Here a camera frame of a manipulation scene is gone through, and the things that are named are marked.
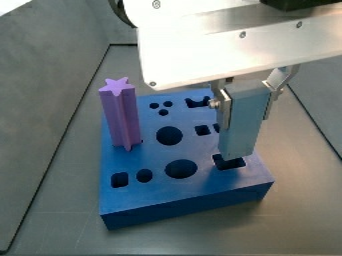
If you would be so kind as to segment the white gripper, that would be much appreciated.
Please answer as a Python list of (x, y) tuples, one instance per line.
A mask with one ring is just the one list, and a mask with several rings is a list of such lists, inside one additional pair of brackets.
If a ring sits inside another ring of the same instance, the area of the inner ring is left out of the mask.
[(166, 90), (210, 83), (222, 129), (230, 126), (233, 77), (274, 69), (264, 81), (273, 103), (300, 64), (342, 55), (342, 2), (281, 11), (261, 0), (123, 0), (137, 26), (145, 83)]

